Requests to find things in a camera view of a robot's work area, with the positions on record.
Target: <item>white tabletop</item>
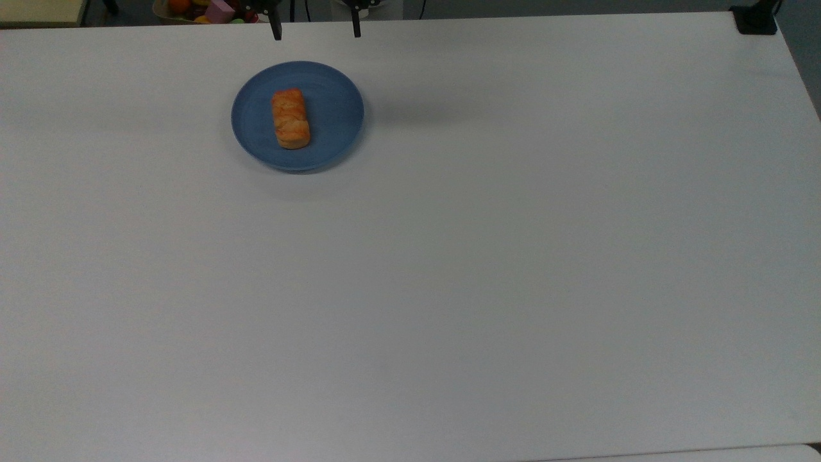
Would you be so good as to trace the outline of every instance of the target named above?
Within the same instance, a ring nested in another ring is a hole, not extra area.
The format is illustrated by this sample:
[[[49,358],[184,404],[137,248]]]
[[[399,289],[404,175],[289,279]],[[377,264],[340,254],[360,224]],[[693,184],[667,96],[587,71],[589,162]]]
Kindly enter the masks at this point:
[[[728,13],[0,31],[10,460],[515,461],[821,440],[821,123]],[[271,170],[256,72],[366,128]]]
[[[585,462],[821,462],[821,455],[809,446],[794,445],[624,455],[587,459]]]

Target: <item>black clamp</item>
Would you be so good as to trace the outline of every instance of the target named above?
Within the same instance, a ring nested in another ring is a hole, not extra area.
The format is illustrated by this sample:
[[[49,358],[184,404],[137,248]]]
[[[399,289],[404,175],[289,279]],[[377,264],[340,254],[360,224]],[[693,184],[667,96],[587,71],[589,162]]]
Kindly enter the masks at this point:
[[[359,14],[362,10],[376,7],[382,0],[342,0],[351,9],[351,21],[354,24],[354,37],[361,37]],[[275,40],[282,40],[282,18],[279,17],[277,6],[281,0],[241,0],[240,5],[246,10],[254,10],[268,16],[271,21],[271,31]]]
[[[752,7],[730,7],[736,19],[738,31],[744,35],[775,35],[778,26],[775,24],[776,4],[782,0],[760,0]]]

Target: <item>baked pastry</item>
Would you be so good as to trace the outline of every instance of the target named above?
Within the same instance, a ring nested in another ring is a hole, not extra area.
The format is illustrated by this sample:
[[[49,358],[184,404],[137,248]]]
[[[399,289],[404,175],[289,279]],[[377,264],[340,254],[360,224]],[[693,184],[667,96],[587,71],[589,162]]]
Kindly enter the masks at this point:
[[[271,98],[273,127],[279,145],[285,149],[300,149],[310,142],[305,98],[298,88],[274,92]]]

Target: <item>blue plate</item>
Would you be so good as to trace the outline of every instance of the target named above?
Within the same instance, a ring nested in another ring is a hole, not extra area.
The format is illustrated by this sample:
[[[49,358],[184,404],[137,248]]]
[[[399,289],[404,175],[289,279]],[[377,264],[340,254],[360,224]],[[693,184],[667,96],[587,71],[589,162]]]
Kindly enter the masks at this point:
[[[305,97],[310,143],[287,150],[273,131],[271,97],[297,87]],[[313,170],[339,160],[354,143],[365,118],[356,85],[345,74],[318,62],[292,61],[269,67],[242,87],[234,99],[231,125],[245,150],[275,169]]]

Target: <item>floor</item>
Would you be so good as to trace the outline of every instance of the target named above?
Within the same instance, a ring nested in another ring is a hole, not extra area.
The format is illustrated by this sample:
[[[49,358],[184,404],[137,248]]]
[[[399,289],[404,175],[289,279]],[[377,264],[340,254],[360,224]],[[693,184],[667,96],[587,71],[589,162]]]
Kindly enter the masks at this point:
[[[310,1],[312,19],[328,21],[329,0]],[[404,0],[405,18],[418,17],[423,1]],[[151,9],[153,3],[154,0],[117,0],[120,12],[111,16],[105,11],[102,0],[89,0],[86,25],[159,25],[159,20]],[[427,0],[424,18],[707,12],[726,11],[731,5],[751,3],[752,0]],[[304,9],[297,8],[296,17],[298,21],[304,21]],[[821,2],[785,0],[777,18],[810,98],[821,117]]]

